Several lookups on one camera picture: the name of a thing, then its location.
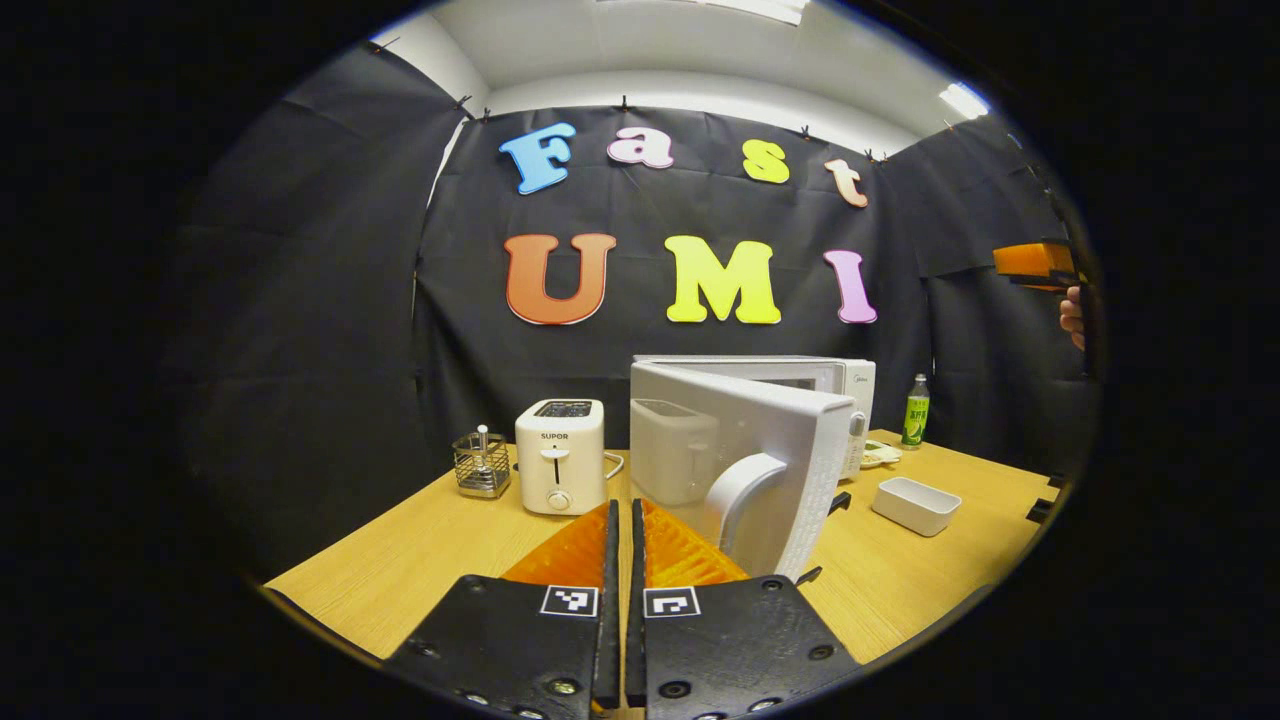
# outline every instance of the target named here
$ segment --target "blue letter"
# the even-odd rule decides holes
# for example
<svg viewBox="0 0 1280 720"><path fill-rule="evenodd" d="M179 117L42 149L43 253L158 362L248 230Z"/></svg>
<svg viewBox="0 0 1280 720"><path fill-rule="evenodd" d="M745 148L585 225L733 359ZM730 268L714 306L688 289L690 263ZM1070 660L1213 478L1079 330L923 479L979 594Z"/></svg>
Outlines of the blue letter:
<svg viewBox="0 0 1280 720"><path fill-rule="evenodd" d="M568 145L562 137L573 137L577 131L568 123L556 123L549 128L522 135L498 146L499 152L509 152L516 160L522 182L516 190L521 195L538 192L568 177L568 170L552 165L552 158L564 163L568 160Z"/></svg>

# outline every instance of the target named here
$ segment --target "white bowl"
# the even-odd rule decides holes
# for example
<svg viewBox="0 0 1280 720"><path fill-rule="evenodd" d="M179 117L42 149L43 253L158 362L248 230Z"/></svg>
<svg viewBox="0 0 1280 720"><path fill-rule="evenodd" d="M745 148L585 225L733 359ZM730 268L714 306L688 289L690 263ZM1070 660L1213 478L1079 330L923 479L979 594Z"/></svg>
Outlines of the white bowl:
<svg viewBox="0 0 1280 720"><path fill-rule="evenodd" d="M879 484L872 510L929 538L951 523L960 498L910 478L890 478Z"/></svg>

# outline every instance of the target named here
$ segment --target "yellow letter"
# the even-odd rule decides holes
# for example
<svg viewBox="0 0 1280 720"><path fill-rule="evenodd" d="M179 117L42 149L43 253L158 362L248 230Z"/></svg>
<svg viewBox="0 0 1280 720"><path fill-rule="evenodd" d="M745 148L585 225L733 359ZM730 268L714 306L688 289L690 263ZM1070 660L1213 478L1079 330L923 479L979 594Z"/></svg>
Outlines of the yellow letter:
<svg viewBox="0 0 1280 720"><path fill-rule="evenodd" d="M723 320L733 307L733 299L742 292L735 315L742 323L772 325L782 319L773 305L769 283L769 258L773 249L751 240L737 243L728 266L721 265L707 241L691 234L668 237L667 250L676 256L676 304L667 307L667 318L676 323L701 323L707 309L698 301L698 288L716 316Z"/></svg>
<svg viewBox="0 0 1280 720"><path fill-rule="evenodd" d="M782 161L787 156L774 142L763 140L748 140L742 143L742 169L754 179L764 182L787 182L791 170Z"/></svg>

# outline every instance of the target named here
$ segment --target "ceiling light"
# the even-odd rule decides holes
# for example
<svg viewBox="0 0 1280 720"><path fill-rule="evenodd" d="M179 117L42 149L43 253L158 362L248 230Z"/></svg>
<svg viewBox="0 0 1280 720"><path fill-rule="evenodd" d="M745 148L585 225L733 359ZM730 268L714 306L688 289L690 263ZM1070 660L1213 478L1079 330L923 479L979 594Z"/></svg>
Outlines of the ceiling light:
<svg viewBox="0 0 1280 720"><path fill-rule="evenodd" d="M947 105L951 105L957 113L970 120L979 115L986 115L987 110L989 110L987 104L982 101L982 97L978 97L974 91L969 90L961 82L952 82L946 90L938 94L938 97L946 100Z"/></svg>
<svg viewBox="0 0 1280 720"><path fill-rule="evenodd" d="M596 0L598 3L617 3L618 0ZM809 0L680 0L685 3L698 3L700 5L719 5L732 8L754 15L781 20L790 26L800 24L800 14Z"/></svg>

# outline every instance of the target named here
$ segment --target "power cord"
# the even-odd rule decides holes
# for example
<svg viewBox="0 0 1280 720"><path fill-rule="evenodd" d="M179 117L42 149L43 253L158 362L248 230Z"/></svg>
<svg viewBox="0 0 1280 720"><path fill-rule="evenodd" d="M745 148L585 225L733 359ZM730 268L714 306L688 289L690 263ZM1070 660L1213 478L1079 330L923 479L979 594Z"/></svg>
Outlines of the power cord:
<svg viewBox="0 0 1280 720"><path fill-rule="evenodd" d="M609 470L608 475L604 475L604 479L607 480L607 479L612 478L613 475L618 474L618 470L622 469L622 465L626 464L626 460L623 460L621 455L614 455L612 452L605 452L604 456L608 457L608 459L611 459L611 460L617 460L618 461L617 466L614 466L612 470Z"/></svg>

